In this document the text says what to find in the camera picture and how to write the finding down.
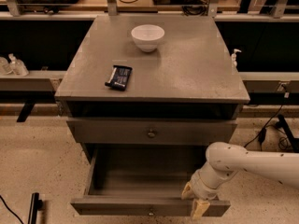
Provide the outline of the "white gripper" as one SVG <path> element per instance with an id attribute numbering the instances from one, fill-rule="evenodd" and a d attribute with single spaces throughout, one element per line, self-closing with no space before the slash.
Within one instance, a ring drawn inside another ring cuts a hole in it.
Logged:
<path id="1" fill-rule="evenodd" d="M 181 193 L 182 200 L 192 199 L 193 194 L 198 198 L 192 202 L 192 219 L 200 219 L 203 216 L 210 206 L 210 202 L 204 200 L 213 200 L 217 196 L 218 185 L 219 179 L 216 176 L 201 170 L 194 172 L 190 182 L 186 183 Z"/>

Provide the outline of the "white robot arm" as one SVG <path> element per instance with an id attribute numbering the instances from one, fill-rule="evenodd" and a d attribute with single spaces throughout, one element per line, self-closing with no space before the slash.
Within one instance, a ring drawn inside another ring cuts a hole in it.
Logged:
<path id="1" fill-rule="evenodd" d="M 206 149 L 206 162 L 197 169 L 181 193 L 192 199 L 192 219 L 200 219 L 211 206 L 222 184 L 245 171 L 299 188 L 299 154 L 249 151 L 242 146 L 215 142 Z"/>

